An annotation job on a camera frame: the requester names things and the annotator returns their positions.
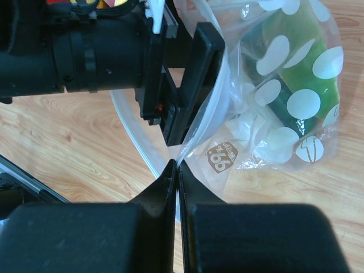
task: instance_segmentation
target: polka dot bag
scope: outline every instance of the polka dot bag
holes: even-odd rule
[[[214,23],[225,39],[228,63],[228,76],[218,79],[225,81],[221,95],[213,98],[215,88],[200,109],[180,161],[219,195],[233,168],[294,171],[335,155],[344,52],[325,5],[319,0],[175,3],[191,34],[197,22]],[[213,103],[222,104],[223,94],[229,98],[224,107]],[[214,114],[206,117],[209,107]]]

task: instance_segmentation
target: green object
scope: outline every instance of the green object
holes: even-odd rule
[[[315,91],[321,99],[321,107],[316,117],[324,119],[329,111],[340,103],[340,94],[336,77],[323,80],[313,74],[313,64],[327,47],[321,27],[309,3],[302,3],[298,12],[293,15],[287,15],[281,10],[276,11],[263,22],[262,29],[266,48],[277,36],[286,36],[290,43],[291,57],[304,44],[312,39],[316,40],[301,62],[290,68],[280,68],[279,76],[292,93],[301,89]]]
[[[254,79],[251,80],[254,85],[259,85],[264,80],[264,77],[259,75],[257,70],[255,69],[256,63],[257,61],[245,56],[246,73]],[[290,96],[292,96],[292,92],[289,90],[288,86],[284,83],[284,81],[279,77],[279,75],[276,75],[276,77],[274,77],[273,79],[279,80],[281,84],[281,91],[275,101],[268,104],[270,109],[274,112],[274,114],[279,118],[279,120],[283,123],[285,127],[291,128],[298,134],[300,138],[311,133],[317,125],[317,119],[313,117],[303,120],[291,116],[287,110],[287,102]]]

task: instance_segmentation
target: wooden table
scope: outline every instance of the wooden table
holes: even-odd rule
[[[325,2],[346,53],[338,155],[300,173],[234,171],[225,200],[317,205],[352,270],[364,272],[364,3]],[[0,105],[0,123],[0,153],[71,201],[128,201],[154,180],[109,92],[16,98]],[[176,272],[183,270],[179,232]]]

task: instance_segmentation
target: black strap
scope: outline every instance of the black strap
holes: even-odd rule
[[[39,26],[46,0],[3,0],[0,11],[0,51],[28,55],[39,45]]]

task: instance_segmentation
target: black mount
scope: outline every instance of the black mount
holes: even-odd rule
[[[167,7],[179,28],[175,38],[165,39],[168,23],[163,21],[162,34],[151,32],[145,54],[145,80],[135,90],[140,116],[150,125],[160,125],[168,146],[182,144],[197,111],[213,89],[220,69],[225,42],[211,23],[197,24],[193,39],[178,17],[172,0]],[[169,68],[184,68],[179,88]]]
[[[12,184],[27,192],[39,188],[26,177]],[[0,215],[9,220],[0,235],[0,272],[171,273],[177,189],[185,272],[349,272],[317,208],[229,205],[174,160],[125,204],[65,204],[46,188],[42,200],[27,203],[3,187]]]

